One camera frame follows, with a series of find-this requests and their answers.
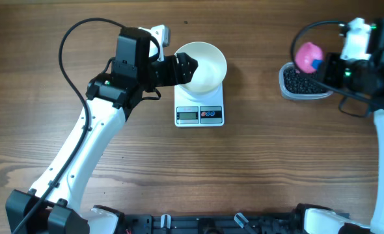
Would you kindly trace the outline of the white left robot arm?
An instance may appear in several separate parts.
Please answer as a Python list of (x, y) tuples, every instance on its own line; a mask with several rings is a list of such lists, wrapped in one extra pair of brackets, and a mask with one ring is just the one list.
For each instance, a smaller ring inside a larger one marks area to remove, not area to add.
[(161, 98), (162, 86), (190, 82), (198, 63), (186, 53), (167, 56), (170, 29), (121, 27), (105, 69), (80, 94), (82, 111), (62, 148), (27, 192), (6, 202), (13, 233), (125, 233), (124, 213), (97, 205), (80, 211), (83, 193), (111, 139), (142, 101)]

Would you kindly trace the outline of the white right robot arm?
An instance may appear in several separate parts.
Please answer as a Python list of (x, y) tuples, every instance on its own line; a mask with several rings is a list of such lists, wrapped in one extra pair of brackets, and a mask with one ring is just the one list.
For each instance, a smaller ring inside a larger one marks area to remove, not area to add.
[[(311, 42), (295, 48), (297, 41), (309, 30), (320, 25), (338, 25), (344, 37), (340, 53), (324, 55)], [(356, 18), (351, 22), (318, 21), (302, 28), (292, 40), (290, 58), (302, 75), (316, 72), (315, 83), (367, 105), (367, 114), (373, 114), (377, 131), (379, 159), (378, 184), (374, 214), (368, 227), (351, 222), (332, 211), (320, 208), (306, 209), (302, 217), (303, 231), (307, 233), (384, 233), (384, 18), (367, 24)]]

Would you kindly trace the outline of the cream white bowl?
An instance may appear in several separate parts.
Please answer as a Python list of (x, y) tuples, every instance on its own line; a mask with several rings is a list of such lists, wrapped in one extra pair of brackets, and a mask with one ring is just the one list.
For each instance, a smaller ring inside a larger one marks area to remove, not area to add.
[(207, 93), (216, 89), (227, 73), (224, 54), (207, 42), (190, 42), (179, 48), (177, 53), (186, 53), (198, 62), (192, 80), (180, 87), (192, 93)]

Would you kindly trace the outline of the pink scoop blue handle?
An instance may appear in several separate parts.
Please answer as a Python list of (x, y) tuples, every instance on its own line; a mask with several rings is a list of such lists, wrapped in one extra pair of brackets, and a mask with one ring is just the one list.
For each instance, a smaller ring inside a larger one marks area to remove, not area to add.
[(295, 64), (305, 73), (314, 73), (323, 62), (323, 51), (312, 42), (305, 42), (297, 51)]

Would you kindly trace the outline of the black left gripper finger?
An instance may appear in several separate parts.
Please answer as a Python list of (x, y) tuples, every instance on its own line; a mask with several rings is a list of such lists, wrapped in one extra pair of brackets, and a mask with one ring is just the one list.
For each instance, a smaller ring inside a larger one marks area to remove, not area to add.
[(190, 83), (193, 77), (194, 71), (192, 70), (180, 70), (178, 72), (178, 84)]
[(190, 57), (187, 53), (177, 53), (176, 58), (182, 73), (194, 73), (198, 68), (198, 61)]

